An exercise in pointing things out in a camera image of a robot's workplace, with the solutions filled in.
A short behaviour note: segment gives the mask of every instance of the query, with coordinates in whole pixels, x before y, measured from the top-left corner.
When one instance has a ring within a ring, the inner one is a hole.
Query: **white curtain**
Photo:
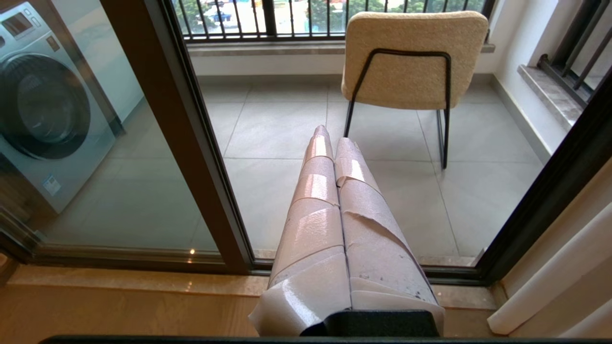
[[[612,338],[612,203],[488,319],[513,337]]]

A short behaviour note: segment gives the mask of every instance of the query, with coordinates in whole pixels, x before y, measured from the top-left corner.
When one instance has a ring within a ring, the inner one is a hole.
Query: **beige upholstered chair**
[[[446,168],[450,109],[468,89],[487,29],[487,19],[472,11],[353,16],[346,30],[342,80],[342,93],[350,101],[344,136],[348,137],[355,102],[437,110]]]

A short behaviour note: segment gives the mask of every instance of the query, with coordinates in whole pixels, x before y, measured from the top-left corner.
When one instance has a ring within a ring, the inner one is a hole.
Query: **washing machine door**
[[[0,130],[17,150],[37,159],[61,159],[83,144],[89,101],[79,78],[41,54],[13,56],[1,64]]]

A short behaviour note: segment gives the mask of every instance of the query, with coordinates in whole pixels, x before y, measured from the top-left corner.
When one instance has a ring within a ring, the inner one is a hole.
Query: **label sticker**
[[[55,179],[55,177],[52,174],[49,174],[49,176],[45,179],[45,181],[42,182],[42,186],[49,191],[49,193],[51,194],[51,196],[55,196],[55,194],[59,191],[59,189],[61,189],[61,185],[59,185],[58,180]]]

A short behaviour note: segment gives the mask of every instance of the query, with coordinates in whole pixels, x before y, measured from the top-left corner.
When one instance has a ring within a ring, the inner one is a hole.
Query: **outdoor view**
[[[174,0],[174,8],[184,34],[266,32],[264,11],[261,0],[200,0],[200,15],[197,0]],[[327,33],[327,7],[329,6],[329,31],[343,33],[346,28],[346,11],[349,18],[365,10],[370,12],[421,13],[453,12],[475,10],[480,12],[485,0],[274,0],[274,15],[277,32],[291,34],[291,12],[293,11],[293,32],[296,34]],[[312,5],[310,18],[308,3]]]

